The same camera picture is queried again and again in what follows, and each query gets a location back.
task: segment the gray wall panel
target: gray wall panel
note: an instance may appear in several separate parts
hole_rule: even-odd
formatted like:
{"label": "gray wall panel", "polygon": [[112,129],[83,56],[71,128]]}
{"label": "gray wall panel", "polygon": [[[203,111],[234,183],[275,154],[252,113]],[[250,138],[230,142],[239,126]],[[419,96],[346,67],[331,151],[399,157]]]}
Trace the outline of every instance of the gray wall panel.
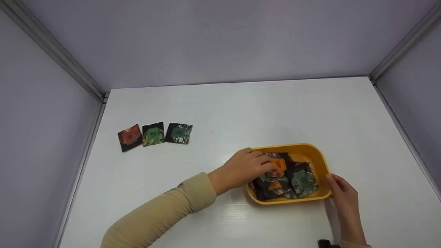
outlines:
{"label": "gray wall panel", "polygon": [[441,24],[377,85],[441,188]]}
{"label": "gray wall panel", "polygon": [[52,247],[100,103],[0,11],[0,247]]}
{"label": "gray wall panel", "polygon": [[105,88],[367,75],[436,0],[24,0]]}

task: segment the orange label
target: orange label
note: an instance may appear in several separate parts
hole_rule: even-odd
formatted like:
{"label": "orange label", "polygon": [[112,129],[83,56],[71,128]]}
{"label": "orange label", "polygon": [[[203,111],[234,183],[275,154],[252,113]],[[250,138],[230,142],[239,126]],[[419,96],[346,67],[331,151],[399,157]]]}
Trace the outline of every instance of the orange label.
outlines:
{"label": "orange label", "polygon": [[268,189],[273,190],[273,189],[281,188],[281,187],[282,187],[282,185],[279,182],[275,181],[268,187]]}
{"label": "orange label", "polygon": [[286,170],[286,163],[283,158],[271,158],[271,163],[275,163],[281,170]]}

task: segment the yellow tray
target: yellow tray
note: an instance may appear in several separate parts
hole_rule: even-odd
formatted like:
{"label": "yellow tray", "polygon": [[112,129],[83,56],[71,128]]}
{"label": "yellow tray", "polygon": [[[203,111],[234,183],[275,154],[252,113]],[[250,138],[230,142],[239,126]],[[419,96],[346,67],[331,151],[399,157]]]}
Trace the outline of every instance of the yellow tray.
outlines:
{"label": "yellow tray", "polygon": [[317,179],[318,185],[320,186],[320,189],[317,192],[314,192],[302,199],[274,198],[263,202],[257,200],[256,194],[253,190],[253,186],[251,185],[251,183],[248,183],[246,185],[246,190],[253,201],[262,205],[273,205],[321,200],[331,195],[331,188],[329,187],[328,181],[326,180],[326,174],[329,174],[328,165],[326,164],[323,154],[317,147],[308,143],[299,143],[272,147],[257,147],[253,148],[253,150],[276,153],[287,152],[294,161],[309,162],[311,165],[311,170]]}

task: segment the tea bag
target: tea bag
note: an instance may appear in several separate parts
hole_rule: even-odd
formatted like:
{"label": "tea bag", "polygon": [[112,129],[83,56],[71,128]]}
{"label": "tea bag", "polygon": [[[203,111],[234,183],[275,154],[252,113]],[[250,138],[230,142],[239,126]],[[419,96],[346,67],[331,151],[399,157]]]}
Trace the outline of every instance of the tea bag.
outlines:
{"label": "tea bag", "polygon": [[128,151],[142,144],[142,135],[138,124],[131,128],[127,128],[118,133],[121,150]]}
{"label": "tea bag", "polygon": [[262,152],[263,155],[269,157],[271,163],[276,164],[279,169],[286,170],[286,159],[289,158],[288,153]]}
{"label": "tea bag", "polygon": [[288,178],[283,171],[266,172],[253,180],[258,200],[268,200],[277,197],[294,198]]}
{"label": "tea bag", "polygon": [[170,123],[164,140],[165,142],[188,144],[192,129],[192,125]]}
{"label": "tea bag", "polygon": [[319,189],[308,162],[290,162],[285,174],[299,199],[305,198]]}
{"label": "tea bag", "polygon": [[164,122],[142,127],[142,146],[156,145],[164,142]]}

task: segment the long sleeve shirt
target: long sleeve shirt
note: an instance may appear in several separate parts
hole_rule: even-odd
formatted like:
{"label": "long sleeve shirt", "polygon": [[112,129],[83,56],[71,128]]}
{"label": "long sleeve shirt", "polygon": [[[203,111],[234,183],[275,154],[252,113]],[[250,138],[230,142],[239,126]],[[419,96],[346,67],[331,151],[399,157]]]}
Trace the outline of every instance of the long sleeve shirt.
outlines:
{"label": "long sleeve shirt", "polygon": [[[216,192],[206,173],[191,177],[178,187],[144,203],[115,222],[105,233],[101,248],[145,248],[179,220],[211,206]],[[342,240],[342,248],[367,248]]]}

